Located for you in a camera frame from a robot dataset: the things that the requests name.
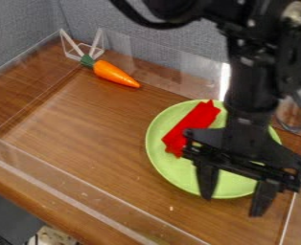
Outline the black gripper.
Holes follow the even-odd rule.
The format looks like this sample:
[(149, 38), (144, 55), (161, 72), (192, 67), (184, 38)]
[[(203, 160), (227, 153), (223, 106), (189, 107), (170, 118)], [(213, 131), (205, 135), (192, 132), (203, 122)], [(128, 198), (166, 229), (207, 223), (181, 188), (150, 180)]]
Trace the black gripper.
[(301, 190), (301, 155), (272, 139), (271, 114), (228, 110), (224, 128), (184, 131), (183, 157), (193, 162), (203, 199), (212, 198), (220, 169), (257, 181), (249, 217), (264, 215), (277, 192)]

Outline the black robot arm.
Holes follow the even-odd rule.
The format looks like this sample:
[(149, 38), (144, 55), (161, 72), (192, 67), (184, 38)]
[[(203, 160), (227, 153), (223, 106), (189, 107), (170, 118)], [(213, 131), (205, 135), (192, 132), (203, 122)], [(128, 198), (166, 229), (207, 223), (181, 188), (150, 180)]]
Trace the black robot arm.
[(279, 192), (301, 190), (301, 155), (269, 133), (279, 99), (301, 107), (301, 0), (141, 0), (152, 22), (126, 0), (108, 0), (136, 24), (166, 30), (203, 18), (225, 36), (231, 68), (225, 127), (184, 130), (183, 157), (195, 165), (200, 196), (209, 199), (224, 170), (256, 180), (249, 216), (263, 215)]

